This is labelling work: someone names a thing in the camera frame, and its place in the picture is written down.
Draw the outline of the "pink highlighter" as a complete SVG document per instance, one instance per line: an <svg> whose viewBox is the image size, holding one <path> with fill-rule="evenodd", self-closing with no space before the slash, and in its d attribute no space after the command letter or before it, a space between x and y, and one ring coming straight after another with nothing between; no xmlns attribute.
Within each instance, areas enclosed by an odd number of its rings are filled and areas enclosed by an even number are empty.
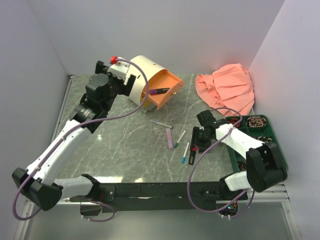
<svg viewBox="0 0 320 240"><path fill-rule="evenodd" d="M189 165L193 165L194 162L195 162L195 158L196 158L196 154L197 154L197 146L194 146L190 149L190 152L189 152L189 159L188 159L188 164Z"/></svg>

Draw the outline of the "green compartment tray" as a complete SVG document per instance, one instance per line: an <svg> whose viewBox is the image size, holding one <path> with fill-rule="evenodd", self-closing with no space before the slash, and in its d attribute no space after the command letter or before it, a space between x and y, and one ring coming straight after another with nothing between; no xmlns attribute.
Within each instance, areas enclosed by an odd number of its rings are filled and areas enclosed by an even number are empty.
<svg viewBox="0 0 320 240"><path fill-rule="evenodd" d="M264 117L267 121L267 126L264 127L248 127L247 126L247 118L250 116L261 116ZM241 121L241 125L240 127L236 127L237 129L239 129L241 132L247 134L248 136L256 139L256 137L259 136L264 136L264 137L271 137L272 138L272 142L277 144L281 155L282 155L282 160L283 160L283 164L286 168L286 170L288 170L288 164L287 161L283 155L283 152L280 148L280 144L278 143L276 134L272 128L272 125L270 124L269 119L267 118L267 116L265 115L245 115L242 117L242 121ZM231 162L231 166L232 169L235 173L237 172L242 172L245 171L247 169L247 163L246 160L235 150L233 150L231 147L227 147L227 151L230 157L230 162Z"/></svg>

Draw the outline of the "coiled band middle compartment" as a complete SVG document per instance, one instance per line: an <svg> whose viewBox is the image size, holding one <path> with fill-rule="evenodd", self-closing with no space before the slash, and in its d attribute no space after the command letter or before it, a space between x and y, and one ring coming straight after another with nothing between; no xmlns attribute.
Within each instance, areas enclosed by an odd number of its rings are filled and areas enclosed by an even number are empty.
<svg viewBox="0 0 320 240"><path fill-rule="evenodd" d="M273 141L273 139L269 136L257 136L256 139L264 143L269 143Z"/></svg>

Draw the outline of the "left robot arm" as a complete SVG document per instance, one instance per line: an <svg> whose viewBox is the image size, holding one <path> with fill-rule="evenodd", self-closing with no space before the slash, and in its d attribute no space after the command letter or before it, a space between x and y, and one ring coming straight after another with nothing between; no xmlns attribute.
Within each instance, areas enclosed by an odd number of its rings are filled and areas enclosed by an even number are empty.
<svg viewBox="0 0 320 240"><path fill-rule="evenodd" d="M98 61L95 74L60 134L26 169L17 168L12 173L19 192L41 210L52 209L63 198L84 196L94 201L100 196L100 182L88 174L70 179L57 179L57 175L78 145L105 120L115 98L130 95L136 80L128 74L131 66L123 58L113 60L110 67Z"/></svg>

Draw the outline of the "thin white pen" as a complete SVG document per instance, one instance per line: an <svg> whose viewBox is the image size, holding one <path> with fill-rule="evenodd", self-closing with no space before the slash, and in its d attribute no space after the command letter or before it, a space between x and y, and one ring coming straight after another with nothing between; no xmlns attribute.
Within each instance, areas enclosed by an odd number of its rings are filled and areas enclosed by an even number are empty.
<svg viewBox="0 0 320 240"><path fill-rule="evenodd" d="M173 129L174 127L171 126L171 125L168 125L168 124L165 124L165 123L161 123L161 122L158 122L158 121L153 121L151 120L150 121L152 124L155 124L155 125L159 125L159 126L162 126L162 127L165 127L165 128L169 128L169 129Z"/></svg>

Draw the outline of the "round cream drawer cabinet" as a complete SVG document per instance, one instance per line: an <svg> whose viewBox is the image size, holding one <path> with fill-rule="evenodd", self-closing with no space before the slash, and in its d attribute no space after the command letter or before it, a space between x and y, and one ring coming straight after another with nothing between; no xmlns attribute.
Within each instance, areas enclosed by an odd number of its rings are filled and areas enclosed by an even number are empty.
<svg viewBox="0 0 320 240"><path fill-rule="evenodd" d="M148 95L147 100L142 106L142 109L146 112L152 109L159 110L162 108L184 86L182 79L143 55L136 56L130 61L138 65L145 73L150 90L168 88L168 92L166 93ZM147 93L146 82L141 72L133 65L130 65L128 69L127 76L129 77L130 75L134 75L136 79L132 86L129 99L135 104L140 105Z"/></svg>

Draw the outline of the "blue capped marker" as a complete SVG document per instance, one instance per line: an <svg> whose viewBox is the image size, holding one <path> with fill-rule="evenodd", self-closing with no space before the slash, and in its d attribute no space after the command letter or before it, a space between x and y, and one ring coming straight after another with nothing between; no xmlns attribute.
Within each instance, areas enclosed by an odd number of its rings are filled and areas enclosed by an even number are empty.
<svg viewBox="0 0 320 240"><path fill-rule="evenodd" d="M184 152L183 152L183 155L182 155L182 160L181 160L182 164L184 164L185 161L186 161L187 153L188 153L188 151L190 149L190 144L191 143L189 141L186 143L186 146L185 146L185 149L184 149Z"/></svg>

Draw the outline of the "coiled band top compartment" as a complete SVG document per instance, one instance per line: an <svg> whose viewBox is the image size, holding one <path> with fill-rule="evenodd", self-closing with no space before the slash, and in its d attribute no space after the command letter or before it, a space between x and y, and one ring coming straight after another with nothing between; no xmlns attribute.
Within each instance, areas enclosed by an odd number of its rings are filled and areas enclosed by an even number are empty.
<svg viewBox="0 0 320 240"><path fill-rule="evenodd" d="M249 128L262 128L267 126L267 120L262 116L253 115L247 118L246 125Z"/></svg>

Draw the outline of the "purple highlighter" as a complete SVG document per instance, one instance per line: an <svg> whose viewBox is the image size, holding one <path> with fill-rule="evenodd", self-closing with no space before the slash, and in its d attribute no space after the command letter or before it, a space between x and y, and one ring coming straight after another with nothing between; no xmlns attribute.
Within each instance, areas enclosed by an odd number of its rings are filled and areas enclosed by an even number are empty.
<svg viewBox="0 0 320 240"><path fill-rule="evenodd" d="M156 89L151 89L149 91L149 94L151 96L155 96L155 95L161 95L161 94L165 94L170 90L170 88L156 88Z"/></svg>

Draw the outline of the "lilac correction tape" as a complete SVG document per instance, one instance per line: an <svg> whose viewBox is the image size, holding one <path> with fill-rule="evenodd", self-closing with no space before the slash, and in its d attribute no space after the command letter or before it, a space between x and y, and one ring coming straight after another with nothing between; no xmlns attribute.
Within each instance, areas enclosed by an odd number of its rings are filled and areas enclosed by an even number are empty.
<svg viewBox="0 0 320 240"><path fill-rule="evenodd" d="M171 134L170 128L166 128L166 137L167 137L168 148L173 149L174 145L173 145L173 139L172 139L172 134Z"/></svg>

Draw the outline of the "pink cloth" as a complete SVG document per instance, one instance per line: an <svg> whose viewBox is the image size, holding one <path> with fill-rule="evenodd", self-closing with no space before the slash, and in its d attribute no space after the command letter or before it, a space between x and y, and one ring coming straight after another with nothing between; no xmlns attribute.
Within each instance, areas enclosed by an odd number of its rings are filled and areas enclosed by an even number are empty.
<svg viewBox="0 0 320 240"><path fill-rule="evenodd" d="M225 65L212 74L199 74L195 79L197 95L210 107L226 116L235 116L233 109L248 115L255 103L249 71L239 63Z"/></svg>

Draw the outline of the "green capped marker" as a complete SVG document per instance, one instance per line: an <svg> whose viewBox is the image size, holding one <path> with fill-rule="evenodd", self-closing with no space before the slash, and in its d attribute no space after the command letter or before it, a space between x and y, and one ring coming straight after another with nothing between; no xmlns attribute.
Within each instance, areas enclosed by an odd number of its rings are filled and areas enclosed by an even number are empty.
<svg viewBox="0 0 320 240"><path fill-rule="evenodd" d="M185 134L187 133L186 130L184 130L181 135L179 136L178 140L176 141L176 143L174 144L174 148L176 149L178 147L178 145L180 144L180 142L182 141L183 137L185 136Z"/></svg>

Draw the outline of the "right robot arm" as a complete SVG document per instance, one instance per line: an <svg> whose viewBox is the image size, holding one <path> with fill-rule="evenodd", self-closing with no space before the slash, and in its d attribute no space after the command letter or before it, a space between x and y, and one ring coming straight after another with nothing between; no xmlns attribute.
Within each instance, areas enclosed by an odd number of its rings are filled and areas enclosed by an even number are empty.
<svg viewBox="0 0 320 240"><path fill-rule="evenodd" d="M281 149L275 142L263 142L236 128L226 119L217 120L210 110L196 115L200 127L192 130L189 164L196 152L206 153L212 141L233 149L246 162L246 170L223 177L220 196L231 199L239 190L253 189L261 193L288 178L287 167Z"/></svg>

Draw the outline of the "coiled band compartment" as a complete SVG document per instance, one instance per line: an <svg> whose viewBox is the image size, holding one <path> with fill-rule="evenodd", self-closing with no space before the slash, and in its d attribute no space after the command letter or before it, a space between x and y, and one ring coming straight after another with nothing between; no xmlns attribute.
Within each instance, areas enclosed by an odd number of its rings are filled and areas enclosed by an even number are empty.
<svg viewBox="0 0 320 240"><path fill-rule="evenodd" d="M247 118L246 125L249 128L262 128L267 126L267 120L262 116L253 115Z"/></svg>
<svg viewBox="0 0 320 240"><path fill-rule="evenodd" d="M257 136L256 139L264 143L269 143L273 141L273 139L269 136Z"/></svg>

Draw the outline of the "orange rubber bands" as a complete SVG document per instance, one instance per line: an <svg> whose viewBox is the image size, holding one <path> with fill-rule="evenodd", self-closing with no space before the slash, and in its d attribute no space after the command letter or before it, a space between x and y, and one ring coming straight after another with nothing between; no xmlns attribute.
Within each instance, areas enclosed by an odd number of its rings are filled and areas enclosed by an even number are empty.
<svg viewBox="0 0 320 240"><path fill-rule="evenodd" d="M236 118L236 117L232 117L232 118L229 118L228 121L231 123L231 124L235 124L239 121L240 119L239 118ZM238 122L235 127L238 128L241 126L241 122Z"/></svg>

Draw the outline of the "black base bar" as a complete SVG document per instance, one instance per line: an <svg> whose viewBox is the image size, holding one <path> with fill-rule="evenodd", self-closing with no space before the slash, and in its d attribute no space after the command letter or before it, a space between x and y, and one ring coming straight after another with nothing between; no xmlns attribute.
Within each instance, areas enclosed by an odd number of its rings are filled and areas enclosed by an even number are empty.
<svg viewBox="0 0 320 240"><path fill-rule="evenodd" d="M218 201L230 202L242 191L230 191L218 181L190 183L192 201L201 209L214 210ZM186 182L101 183L89 197L115 211L189 210L191 205Z"/></svg>

